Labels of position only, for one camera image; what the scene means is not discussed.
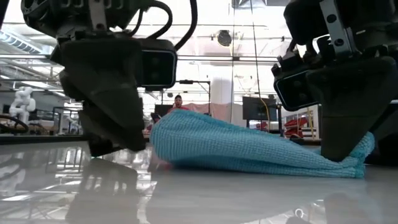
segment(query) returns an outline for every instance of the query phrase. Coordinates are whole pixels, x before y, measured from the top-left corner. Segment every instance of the metal bracket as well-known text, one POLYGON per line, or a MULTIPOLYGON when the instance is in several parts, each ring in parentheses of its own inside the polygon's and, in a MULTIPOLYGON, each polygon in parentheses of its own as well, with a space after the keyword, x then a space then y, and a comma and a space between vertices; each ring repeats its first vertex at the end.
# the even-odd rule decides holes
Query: metal bracket
POLYGON ((94 31, 106 31, 105 6, 104 0, 88 0, 90 9, 91 24, 94 31))
POLYGON ((321 0, 320 6, 323 18, 329 31, 331 43, 335 50, 336 58, 347 58, 353 54, 352 31, 344 28, 336 6, 336 0, 321 0))

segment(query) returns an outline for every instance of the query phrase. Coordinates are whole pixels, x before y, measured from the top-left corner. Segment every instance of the blue cloth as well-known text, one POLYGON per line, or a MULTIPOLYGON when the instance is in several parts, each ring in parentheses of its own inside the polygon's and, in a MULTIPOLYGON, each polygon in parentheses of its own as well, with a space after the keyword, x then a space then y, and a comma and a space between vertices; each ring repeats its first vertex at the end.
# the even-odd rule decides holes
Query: blue cloth
POLYGON ((363 162, 374 149, 367 133, 346 159, 332 162, 320 149, 185 110, 164 116, 150 141, 160 159, 177 167, 318 177, 363 178, 363 162))

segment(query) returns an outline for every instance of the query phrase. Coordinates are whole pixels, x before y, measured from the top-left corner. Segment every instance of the glossy white floor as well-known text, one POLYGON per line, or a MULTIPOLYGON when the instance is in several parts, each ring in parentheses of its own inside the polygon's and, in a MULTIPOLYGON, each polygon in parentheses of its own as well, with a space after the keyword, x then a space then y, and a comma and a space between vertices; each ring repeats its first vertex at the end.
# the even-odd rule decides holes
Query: glossy white floor
POLYGON ((0 223, 398 223, 398 170, 322 179, 173 170, 84 144, 1 146, 0 223))

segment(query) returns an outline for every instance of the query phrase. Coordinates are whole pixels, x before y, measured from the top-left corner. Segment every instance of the ceiling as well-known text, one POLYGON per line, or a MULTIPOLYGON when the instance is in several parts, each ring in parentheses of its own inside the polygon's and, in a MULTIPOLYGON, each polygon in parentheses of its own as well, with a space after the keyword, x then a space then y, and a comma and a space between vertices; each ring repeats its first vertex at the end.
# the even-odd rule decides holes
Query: ceiling
MULTIPOLYGON (((173 12, 173 26, 161 39, 168 39, 177 43, 189 29, 191 15, 189 0, 162 0, 173 12)), ((286 0, 253 0, 255 8, 250 9, 250 3, 246 0, 198 0, 198 26, 190 40, 178 51, 181 61, 178 62, 178 80, 210 81, 214 74, 223 74, 233 80, 235 100, 241 101, 243 95, 256 94, 257 74, 259 77, 260 91, 263 94, 274 93, 269 62, 275 61, 275 57, 285 52, 290 33, 285 25, 283 17, 286 0), (234 9, 232 2, 241 7, 234 9), (220 30, 228 30, 233 41, 230 47, 221 46, 216 37, 220 30), (231 56, 240 56, 240 62, 232 62, 231 56), (255 56, 259 58, 259 66, 253 61, 255 56), (223 57, 222 61, 214 62, 208 57, 223 57)), ((133 29, 137 23, 137 15, 131 21, 128 29, 133 29)), ((136 37, 147 37, 159 30, 167 21, 167 14, 160 9, 151 8, 144 13, 142 25, 136 37)), ((12 46, 4 40, 12 37, 40 54, 49 54, 56 44, 56 40, 46 36, 24 24, 20 11, 20 1, 12 0, 6 13, 4 25, 0 34, 0 54, 19 54, 18 59, 9 59, 13 65, 2 63, 1 66, 15 68, 15 63, 22 68, 29 68, 41 74, 34 78, 57 77, 62 70, 59 65, 54 65, 46 60, 21 59, 22 54, 27 54, 26 49, 12 46)), ((206 85, 175 85, 166 91, 184 94, 185 102, 204 102, 208 100, 208 86, 206 85)), ((145 95, 145 104, 154 104, 161 99, 160 93, 145 95)))

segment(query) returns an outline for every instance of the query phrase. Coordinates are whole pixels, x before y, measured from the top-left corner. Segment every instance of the person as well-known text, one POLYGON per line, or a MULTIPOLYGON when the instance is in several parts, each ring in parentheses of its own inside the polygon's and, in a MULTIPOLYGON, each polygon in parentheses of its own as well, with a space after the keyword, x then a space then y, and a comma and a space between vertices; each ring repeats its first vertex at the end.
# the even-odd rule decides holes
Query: person
POLYGON ((174 98, 174 106, 173 106, 173 108, 170 108, 167 113, 170 113, 171 111, 173 111, 175 109, 189 110, 188 108, 182 106, 182 97, 180 95, 175 96, 175 98, 174 98))

